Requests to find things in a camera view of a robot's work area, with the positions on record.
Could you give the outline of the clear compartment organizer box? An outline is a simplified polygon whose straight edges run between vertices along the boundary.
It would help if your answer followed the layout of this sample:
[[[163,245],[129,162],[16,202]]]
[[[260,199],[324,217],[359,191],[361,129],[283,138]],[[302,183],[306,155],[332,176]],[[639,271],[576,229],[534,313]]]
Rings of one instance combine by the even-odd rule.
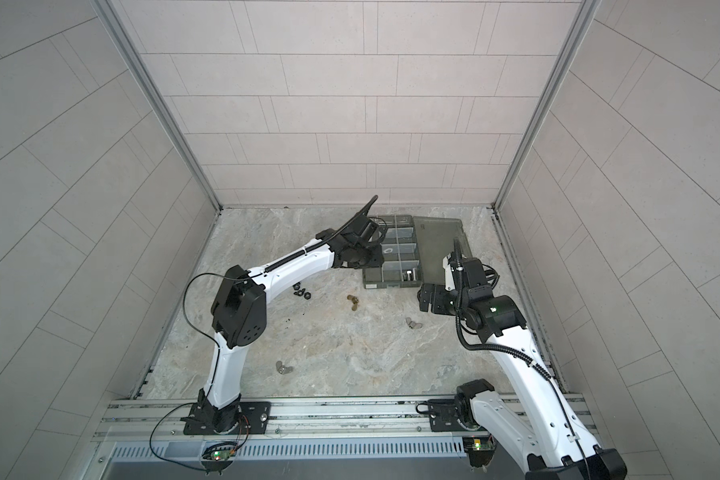
[[[453,251],[458,239],[463,254],[472,257],[463,223],[455,218],[411,215],[382,215],[388,225],[382,241],[384,263],[381,267],[363,269],[366,289],[416,288],[422,283],[443,284],[443,259]],[[403,273],[411,271],[412,281]]]

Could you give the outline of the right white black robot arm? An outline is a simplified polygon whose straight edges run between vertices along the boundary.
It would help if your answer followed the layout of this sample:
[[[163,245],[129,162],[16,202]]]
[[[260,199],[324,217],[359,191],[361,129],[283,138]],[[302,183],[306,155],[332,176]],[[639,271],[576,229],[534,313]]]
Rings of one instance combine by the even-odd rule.
[[[420,310],[452,317],[464,349],[490,353],[525,411],[519,417],[489,382],[479,379],[458,388],[458,421],[468,429],[485,429],[528,479],[626,478],[622,456],[602,447],[564,398],[515,301],[494,294],[498,273],[464,256],[458,242],[444,257],[443,270],[442,284],[421,286]]]

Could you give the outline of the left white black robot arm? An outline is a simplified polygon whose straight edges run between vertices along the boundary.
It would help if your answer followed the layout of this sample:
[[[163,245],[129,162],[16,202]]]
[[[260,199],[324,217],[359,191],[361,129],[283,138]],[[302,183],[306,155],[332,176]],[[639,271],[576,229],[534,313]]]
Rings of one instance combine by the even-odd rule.
[[[237,425],[245,359],[266,329],[268,303],[319,272],[382,265],[386,232],[383,220],[360,211],[340,228],[319,232],[277,260],[251,269],[235,265],[221,276],[211,306],[215,351],[196,403],[196,418],[205,429],[226,432]]]

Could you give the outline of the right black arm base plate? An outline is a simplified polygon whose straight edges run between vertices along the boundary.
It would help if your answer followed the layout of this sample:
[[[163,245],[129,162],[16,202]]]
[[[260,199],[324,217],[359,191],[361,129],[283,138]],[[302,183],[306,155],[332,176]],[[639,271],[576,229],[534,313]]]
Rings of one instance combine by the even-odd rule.
[[[454,399],[425,400],[416,404],[415,411],[428,419],[430,429],[435,433],[467,432],[474,428],[473,424],[465,422],[459,416]]]

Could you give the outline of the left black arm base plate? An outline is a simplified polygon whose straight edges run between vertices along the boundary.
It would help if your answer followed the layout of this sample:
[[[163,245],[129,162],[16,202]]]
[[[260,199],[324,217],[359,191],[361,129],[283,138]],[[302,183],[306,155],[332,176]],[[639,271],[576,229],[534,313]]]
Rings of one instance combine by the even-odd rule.
[[[184,435],[259,435],[266,432],[272,404],[266,401],[232,402],[217,409],[203,401],[194,403],[181,418]]]

